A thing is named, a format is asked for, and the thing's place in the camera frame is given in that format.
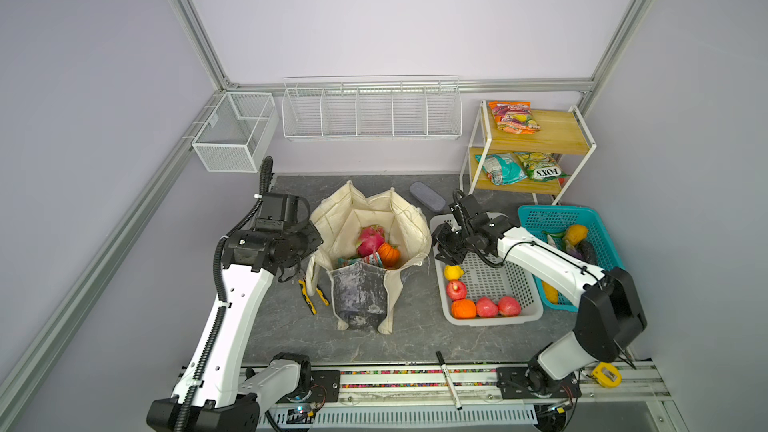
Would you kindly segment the cream canvas grocery bag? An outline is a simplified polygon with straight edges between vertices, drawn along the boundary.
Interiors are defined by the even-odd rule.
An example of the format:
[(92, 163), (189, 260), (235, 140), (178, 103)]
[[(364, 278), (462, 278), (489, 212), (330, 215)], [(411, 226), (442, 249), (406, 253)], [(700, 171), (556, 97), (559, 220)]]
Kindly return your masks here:
[[(308, 294), (320, 292), (318, 271), (324, 270), (331, 281), (330, 301), (339, 329), (371, 328), (390, 334), (393, 310), (403, 289), (401, 273), (422, 265), (431, 248), (424, 214), (394, 189), (367, 197), (349, 181), (321, 201), (310, 221), (323, 244), (309, 258)], [(361, 257), (356, 250), (358, 236), (362, 228), (374, 224), (385, 229), (385, 243), (400, 250), (398, 266), (387, 269), (357, 263), (337, 269), (340, 258)]]

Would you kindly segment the small orange pumpkin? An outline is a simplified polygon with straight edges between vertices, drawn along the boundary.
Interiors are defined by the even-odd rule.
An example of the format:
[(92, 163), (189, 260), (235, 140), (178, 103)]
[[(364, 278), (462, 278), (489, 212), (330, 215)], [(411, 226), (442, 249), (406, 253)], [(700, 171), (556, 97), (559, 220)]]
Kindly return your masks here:
[(383, 243), (377, 250), (382, 265), (387, 269), (395, 269), (401, 259), (401, 252), (389, 243)]

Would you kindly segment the pink dragon fruit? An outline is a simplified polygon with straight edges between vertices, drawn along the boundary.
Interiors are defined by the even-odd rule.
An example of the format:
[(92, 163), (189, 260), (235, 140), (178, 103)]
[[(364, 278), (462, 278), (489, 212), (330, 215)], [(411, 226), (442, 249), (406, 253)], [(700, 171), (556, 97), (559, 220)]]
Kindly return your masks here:
[(385, 242), (385, 229), (377, 224), (370, 225), (361, 229), (356, 250), (359, 256), (367, 257), (377, 252)]

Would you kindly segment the teal red snack bag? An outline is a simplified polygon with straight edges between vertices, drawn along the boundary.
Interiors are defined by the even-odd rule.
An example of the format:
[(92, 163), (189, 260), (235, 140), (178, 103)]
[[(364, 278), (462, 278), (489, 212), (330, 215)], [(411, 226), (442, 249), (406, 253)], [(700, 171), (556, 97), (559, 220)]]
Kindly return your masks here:
[(340, 258), (337, 261), (337, 269), (352, 266), (357, 263), (363, 263), (363, 264), (368, 264), (368, 265), (372, 265), (379, 268), (384, 268), (384, 264), (379, 253), (374, 252), (364, 257), (352, 257), (352, 258), (346, 258), (346, 259)]

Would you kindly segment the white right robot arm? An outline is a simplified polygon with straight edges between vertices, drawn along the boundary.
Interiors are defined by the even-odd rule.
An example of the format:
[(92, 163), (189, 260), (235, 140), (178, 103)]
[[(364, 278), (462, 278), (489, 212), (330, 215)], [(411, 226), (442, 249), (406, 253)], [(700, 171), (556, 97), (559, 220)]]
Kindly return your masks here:
[(546, 398), (594, 362), (613, 362), (647, 328), (635, 283), (621, 267), (611, 270), (580, 260), (515, 227), (505, 215), (492, 218), (476, 198), (460, 190), (450, 205), (455, 223), (432, 233), (435, 259), (460, 265), (467, 255), (488, 269), (514, 264), (552, 285), (577, 307), (573, 330), (539, 351), (509, 381)]

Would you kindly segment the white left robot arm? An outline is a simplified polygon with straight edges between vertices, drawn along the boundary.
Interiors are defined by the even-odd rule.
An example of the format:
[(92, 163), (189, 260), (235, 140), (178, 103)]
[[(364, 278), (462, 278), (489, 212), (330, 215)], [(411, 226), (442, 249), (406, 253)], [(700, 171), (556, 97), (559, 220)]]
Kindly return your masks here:
[(271, 192), (272, 178), (267, 156), (254, 206), (217, 242), (216, 300), (171, 395), (150, 405), (146, 423), (155, 431), (254, 431), (281, 399), (311, 390), (311, 364), (303, 354), (280, 353), (266, 369), (240, 379), (247, 337), (266, 292), (323, 242), (315, 225), (299, 216), (308, 201)]

